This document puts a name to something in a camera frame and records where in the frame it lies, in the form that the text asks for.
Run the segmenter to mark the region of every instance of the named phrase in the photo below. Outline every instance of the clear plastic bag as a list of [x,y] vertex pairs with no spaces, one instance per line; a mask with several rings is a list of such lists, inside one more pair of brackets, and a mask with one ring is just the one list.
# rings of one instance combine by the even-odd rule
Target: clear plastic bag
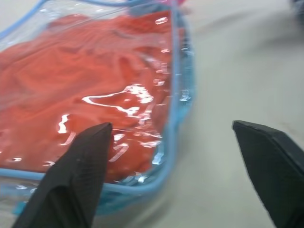
[[84,129],[112,122],[112,184],[97,214],[160,189],[193,96],[189,33],[171,2],[43,0],[0,33],[0,183],[18,178],[28,198],[24,180],[42,179]]
[[107,182],[148,171],[171,99],[170,12],[104,16],[56,2],[39,10],[46,22],[29,41],[1,42],[0,167],[45,172],[77,134],[111,122]]

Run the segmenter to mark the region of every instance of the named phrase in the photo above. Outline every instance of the orange fabric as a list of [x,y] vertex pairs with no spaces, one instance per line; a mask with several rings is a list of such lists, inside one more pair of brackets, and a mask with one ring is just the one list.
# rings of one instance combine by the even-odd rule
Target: orange fabric
[[112,122],[107,182],[150,167],[170,102],[168,12],[70,15],[0,53],[0,166],[45,172],[75,134]]

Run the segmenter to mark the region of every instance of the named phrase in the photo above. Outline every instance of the floor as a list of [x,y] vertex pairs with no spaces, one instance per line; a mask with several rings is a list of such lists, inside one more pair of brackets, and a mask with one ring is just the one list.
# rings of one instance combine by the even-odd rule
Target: floor
[[[2,0],[0,29],[34,2]],[[187,0],[185,7],[197,97],[180,134],[174,200],[153,227],[273,228],[231,124],[266,124],[304,148],[303,32],[288,0]]]

